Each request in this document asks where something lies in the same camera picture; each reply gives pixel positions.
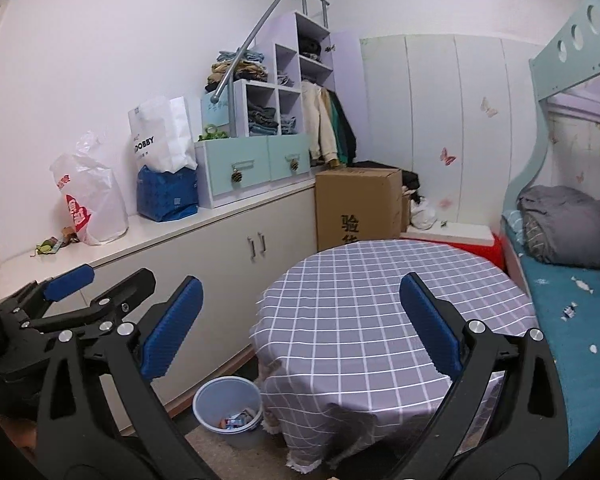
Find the person's hand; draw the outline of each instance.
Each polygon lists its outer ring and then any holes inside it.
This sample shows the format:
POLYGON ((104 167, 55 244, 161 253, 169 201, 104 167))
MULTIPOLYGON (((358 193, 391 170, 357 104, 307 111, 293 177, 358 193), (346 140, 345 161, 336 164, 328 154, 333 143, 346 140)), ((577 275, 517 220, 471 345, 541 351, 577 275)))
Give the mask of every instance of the person's hand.
POLYGON ((0 415, 0 427, 17 448, 36 450, 38 432, 35 422, 24 418, 9 418, 0 415))

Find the red logo on bag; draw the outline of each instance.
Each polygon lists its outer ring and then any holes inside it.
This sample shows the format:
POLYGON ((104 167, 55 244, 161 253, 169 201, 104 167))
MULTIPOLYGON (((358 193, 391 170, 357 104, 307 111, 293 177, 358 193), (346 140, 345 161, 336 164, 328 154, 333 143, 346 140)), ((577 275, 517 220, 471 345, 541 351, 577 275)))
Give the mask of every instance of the red logo on bag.
POLYGON ((69 175, 65 175, 60 180, 58 180, 58 182, 56 183, 56 186, 58 186, 58 189, 62 189, 64 187, 64 184, 67 184, 69 182, 71 182, 69 175))
POLYGON ((66 204, 69 208, 69 213, 74 218, 75 232, 78 232, 89 223, 91 215, 87 213, 87 208, 78 204, 78 201, 71 195, 66 196, 66 204))

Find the teal bed sheet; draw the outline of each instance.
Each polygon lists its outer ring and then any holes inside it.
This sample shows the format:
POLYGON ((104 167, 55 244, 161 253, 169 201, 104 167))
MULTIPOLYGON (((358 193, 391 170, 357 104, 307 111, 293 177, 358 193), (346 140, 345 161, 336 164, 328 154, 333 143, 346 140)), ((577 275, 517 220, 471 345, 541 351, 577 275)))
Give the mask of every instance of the teal bed sheet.
POLYGON ((542 264, 524 252, 508 226, 507 235, 520 258, 538 323, 554 354, 573 462, 600 430, 600 270, 542 264), (572 303, 576 305, 574 316, 568 317, 563 311, 572 303))

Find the plastic wastebasket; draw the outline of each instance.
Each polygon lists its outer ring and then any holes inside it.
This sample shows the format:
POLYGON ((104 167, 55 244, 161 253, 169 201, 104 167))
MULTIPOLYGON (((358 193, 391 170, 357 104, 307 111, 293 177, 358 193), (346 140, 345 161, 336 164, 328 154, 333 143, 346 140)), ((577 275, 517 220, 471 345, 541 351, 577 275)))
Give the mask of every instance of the plastic wastebasket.
POLYGON ((241 377, 219 377, 202 386, 193 397, 193 413, 202 426, 221 435, 233 447, 249 449, 265 435, 260 426, 262 400, 258 387, 241 377), (251 408, 255 418, 241 428, 222 430, 218 424, 224 418, 251 408))

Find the gray tablecloth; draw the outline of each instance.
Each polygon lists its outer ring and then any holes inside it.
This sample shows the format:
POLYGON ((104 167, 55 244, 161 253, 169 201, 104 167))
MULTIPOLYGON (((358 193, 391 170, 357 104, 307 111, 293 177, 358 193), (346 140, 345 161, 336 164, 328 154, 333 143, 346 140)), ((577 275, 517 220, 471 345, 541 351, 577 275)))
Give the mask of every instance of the gray tablecloth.
POLYGON ((465 319, 511 335, 537 326, 501 270, 444 244, 358 242, 307 258, 264 292, 251 331, 267 423, 284 434, 291 466, 306 472, 388 436, 413 439, 440 405, 450 381, 400 305, 412 271, 465 319))

